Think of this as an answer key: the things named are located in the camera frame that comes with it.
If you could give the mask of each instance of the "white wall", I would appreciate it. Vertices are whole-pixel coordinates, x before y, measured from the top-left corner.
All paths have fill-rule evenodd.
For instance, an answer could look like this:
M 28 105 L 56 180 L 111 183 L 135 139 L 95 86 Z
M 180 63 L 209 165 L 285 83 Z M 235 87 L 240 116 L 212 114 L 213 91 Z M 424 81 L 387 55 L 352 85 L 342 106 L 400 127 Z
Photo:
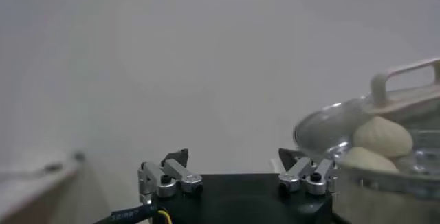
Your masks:
M 195 172 L 268 171 L 303 116 L 437 55 L 439 16 L 439 0 L 0 0 L 0 163 L 84 149 L 109 208 L 179 148 Z

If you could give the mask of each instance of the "white bun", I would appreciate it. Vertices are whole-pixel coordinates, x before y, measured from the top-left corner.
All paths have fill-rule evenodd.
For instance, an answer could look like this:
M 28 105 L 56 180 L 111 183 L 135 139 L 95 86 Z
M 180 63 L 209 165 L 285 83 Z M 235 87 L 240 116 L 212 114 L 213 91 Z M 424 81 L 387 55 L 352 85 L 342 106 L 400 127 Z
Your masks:
M 363 147 L 385 157 L 407 155 L 413 149 L 413 139 L 402 126 L 381 117 L 361 125 L 354 134 L 354 146 Z
M 353 147 L 343 157 L 342 163 L 347 166 L 365 170 L 378 170 L 393 173 L 399 172 L 396 166 L 387 158 L 361 147 Z

